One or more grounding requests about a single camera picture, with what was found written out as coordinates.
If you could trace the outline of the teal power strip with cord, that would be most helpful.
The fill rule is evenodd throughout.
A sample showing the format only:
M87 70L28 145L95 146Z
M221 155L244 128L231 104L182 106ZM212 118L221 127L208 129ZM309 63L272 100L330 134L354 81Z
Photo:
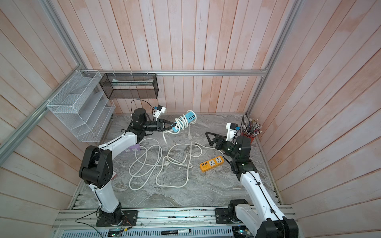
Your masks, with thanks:
M181 130L188 129L188 139L192 140L193 136L190 132L190 125L195 124L197 120L196 113L192 110L188 110L186 114L183 114L182 116L175 118L175 126L171 128L169 131L163 132L163 139L164 142L167 143L165 134L179 134Z

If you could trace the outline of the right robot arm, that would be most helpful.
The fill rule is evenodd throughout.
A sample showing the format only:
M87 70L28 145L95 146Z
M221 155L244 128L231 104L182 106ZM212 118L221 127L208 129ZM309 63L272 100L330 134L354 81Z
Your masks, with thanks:
M240 135L234 142L226 137L206 132L210 146L231 158L232 172L248 192L255 211L244 199L229 204L229 219L242 222L255 238L297 238L299 227L294 219L287 218L270 197L260 175L250 159L251 140Z

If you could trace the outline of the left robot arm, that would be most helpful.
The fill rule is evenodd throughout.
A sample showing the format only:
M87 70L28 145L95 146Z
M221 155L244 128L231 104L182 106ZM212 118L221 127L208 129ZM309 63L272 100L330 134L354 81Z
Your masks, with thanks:
M142 141L150 131L171 130L174 122L151 120L143 108L136 109L127 129L117 138L99 146L88 146L79 169L79 177L89 185L99 202L101 225L119 226L125 218L122 205L112 187L113 159L121 152Z

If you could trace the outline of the bundle of coloured pencils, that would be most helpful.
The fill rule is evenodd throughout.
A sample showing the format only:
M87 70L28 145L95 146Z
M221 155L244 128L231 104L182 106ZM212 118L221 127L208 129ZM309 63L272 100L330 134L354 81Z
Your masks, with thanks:
M247 122L243 124L243 134L247 137L254 138L262 133L262 125L258 120L248 119Z

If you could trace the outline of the black mesh basket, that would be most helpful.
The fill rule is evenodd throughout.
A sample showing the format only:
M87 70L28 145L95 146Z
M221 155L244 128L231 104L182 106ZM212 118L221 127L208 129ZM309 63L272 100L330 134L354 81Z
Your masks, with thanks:
M105 73L100 86L108 99L157 99L159 87L154 73Z

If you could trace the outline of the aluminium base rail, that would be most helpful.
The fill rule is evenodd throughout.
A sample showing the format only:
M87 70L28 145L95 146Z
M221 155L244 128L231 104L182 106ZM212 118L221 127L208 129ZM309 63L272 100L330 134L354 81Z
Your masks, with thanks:
M229 206L125 209L119 226L101 225L97 210L63 210L52 230L57 238L255 238L242 222L229 219ZM289 219L288 206L279 209ZM191 233L161 235L161 231L191 229Z

